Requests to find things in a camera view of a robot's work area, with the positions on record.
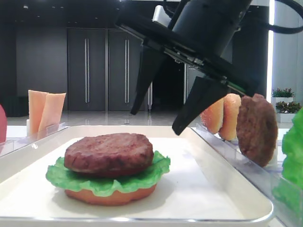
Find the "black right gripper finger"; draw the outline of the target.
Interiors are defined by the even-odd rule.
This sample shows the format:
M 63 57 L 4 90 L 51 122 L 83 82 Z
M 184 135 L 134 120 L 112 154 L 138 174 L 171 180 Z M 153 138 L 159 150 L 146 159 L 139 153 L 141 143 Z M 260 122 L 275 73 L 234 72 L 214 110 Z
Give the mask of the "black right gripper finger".
M 144 101 L 149 86 L 163 66 L 166 55 L 143 45 L 140 52 L 140 67 L 131 114 L 136 115 Z

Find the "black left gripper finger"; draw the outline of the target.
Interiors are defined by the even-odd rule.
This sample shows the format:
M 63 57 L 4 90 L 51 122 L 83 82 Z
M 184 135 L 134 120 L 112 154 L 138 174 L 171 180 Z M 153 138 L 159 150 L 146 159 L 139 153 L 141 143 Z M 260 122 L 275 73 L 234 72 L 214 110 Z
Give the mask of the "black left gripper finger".
M 180 135 L 201 112 L 225 97 L 227 91 L 228 87 L 219 81 L 196 77 L 185 104 L 173 122 L 175 134 Z

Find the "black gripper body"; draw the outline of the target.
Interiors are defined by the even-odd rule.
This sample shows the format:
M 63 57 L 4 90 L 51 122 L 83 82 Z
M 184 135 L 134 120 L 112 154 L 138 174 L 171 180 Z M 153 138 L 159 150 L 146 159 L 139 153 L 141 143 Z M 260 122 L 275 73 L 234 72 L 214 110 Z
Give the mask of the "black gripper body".
M 124 9 L 116 19 L 117 27 L 144 40 L 144 44 L 173 59 L 190 65 L 243 95 L 253 96 L 258 81 L 206 47 L 182 37 L 165 26 Z

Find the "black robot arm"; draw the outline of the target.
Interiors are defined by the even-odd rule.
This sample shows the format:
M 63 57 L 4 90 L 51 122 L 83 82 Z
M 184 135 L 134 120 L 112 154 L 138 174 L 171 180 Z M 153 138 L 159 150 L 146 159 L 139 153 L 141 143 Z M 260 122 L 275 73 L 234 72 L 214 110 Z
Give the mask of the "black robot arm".
M 163 25 L 125 5 L 116 20 L 122 30 L 142 40 L 140 67 L 131 114 L 137 114 L 150 84 L 167 56 L 204 73 L 197 77 L 172 129 L 180 135 L 206 108 L 229 90 L 253 96 L 260 80 L 238 71 L 221 54 L 244 25 L 249 0 L 182 0 Z

